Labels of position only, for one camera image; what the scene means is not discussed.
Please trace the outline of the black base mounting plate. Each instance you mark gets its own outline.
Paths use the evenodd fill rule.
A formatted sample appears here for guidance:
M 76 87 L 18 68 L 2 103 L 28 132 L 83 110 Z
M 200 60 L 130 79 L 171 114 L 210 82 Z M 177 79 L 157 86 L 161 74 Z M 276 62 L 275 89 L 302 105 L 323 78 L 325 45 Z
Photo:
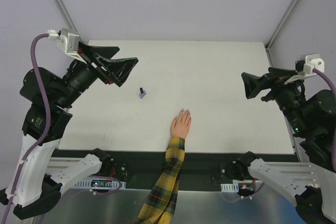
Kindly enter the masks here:
M 172 170 L 165 160 L 164 152 L 127 152 L 55 150 L 55 158 L 84 158 L 88 154 L 98 154 L 109 158 L 102 166 L 99 176 L 107 176 L 126 183 L 127 189 L 152 189 L 165 169 Z M 241 157 L 240 153 L 186 153 L 179 170 L 179 190 L 219 191 L 221 184 L 230 183 L 227 168 Z

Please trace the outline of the right aluminium frame post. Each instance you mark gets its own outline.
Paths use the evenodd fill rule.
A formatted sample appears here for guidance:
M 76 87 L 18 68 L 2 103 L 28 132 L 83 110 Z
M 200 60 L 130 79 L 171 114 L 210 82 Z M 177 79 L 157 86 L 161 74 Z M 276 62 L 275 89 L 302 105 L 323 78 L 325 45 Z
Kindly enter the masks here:
M 282 30 L 285 28 L 287 22 L 290 20 L 292 15 L 295 13 L 296 8 L 299 6 L 302 0 L 291 0 L 288 7 L 286 8 L 284 14 L 282 15 L 280 21 L 278 22 L 274 32 L 270 36 L 269 40 L 265 44 L 265 50 L 270 51 L 273 44 L 276 42 Z

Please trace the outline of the purple nail polish bottle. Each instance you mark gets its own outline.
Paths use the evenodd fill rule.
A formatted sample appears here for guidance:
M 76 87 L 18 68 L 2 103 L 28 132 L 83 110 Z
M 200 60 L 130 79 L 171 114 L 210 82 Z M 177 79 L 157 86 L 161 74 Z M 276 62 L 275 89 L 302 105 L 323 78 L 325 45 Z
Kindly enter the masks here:
M 146 91 L 142 90 L 139 94 L 140 99 L 143 99 L 145 95 L 146 95 Z

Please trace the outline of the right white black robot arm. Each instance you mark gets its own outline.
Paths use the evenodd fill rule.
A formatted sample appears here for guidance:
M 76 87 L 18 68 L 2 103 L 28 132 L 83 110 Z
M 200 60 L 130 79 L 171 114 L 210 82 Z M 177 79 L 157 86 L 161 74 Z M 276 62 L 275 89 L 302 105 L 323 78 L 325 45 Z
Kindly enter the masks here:
M 269 93 L 262 101 L 276 101 L 291 126 L 294 137 L 303 139 L 300 146 L 318 179 L 318 188 L 305 185 L 272 168 L 253 152 L 246 152 L 227 167 L 227 175 L 236 180 L 255 178 L 290 201 L 306 223 L 335 223 L 335 86 L 324 73 L 313 69 L 329 89 L 306 99 L 304 77 L 297 70 L 269 68 L 261 77 L 241 74 L 247 99 L 262 90 Z

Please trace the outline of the mannequin hand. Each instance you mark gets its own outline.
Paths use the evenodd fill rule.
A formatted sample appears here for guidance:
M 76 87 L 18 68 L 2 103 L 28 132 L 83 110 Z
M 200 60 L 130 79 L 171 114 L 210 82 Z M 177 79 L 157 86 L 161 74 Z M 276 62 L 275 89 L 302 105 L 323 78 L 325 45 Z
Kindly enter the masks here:
M 189 110 L 182 109 L 173 119 L 170 127 L 171 137 L 179 137 L 186 139 L 191 127 L 191 113 Z

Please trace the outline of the yellow plaid sleeve forearm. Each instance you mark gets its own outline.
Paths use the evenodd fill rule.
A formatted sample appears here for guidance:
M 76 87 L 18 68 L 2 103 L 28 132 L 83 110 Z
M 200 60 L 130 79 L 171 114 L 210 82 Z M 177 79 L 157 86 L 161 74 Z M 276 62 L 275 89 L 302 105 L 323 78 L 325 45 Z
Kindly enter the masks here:
M 178 196 L 185 139 L 173 137 L 165 151 L 162 173 L 149 192 L 136 223 L 171 223 Z

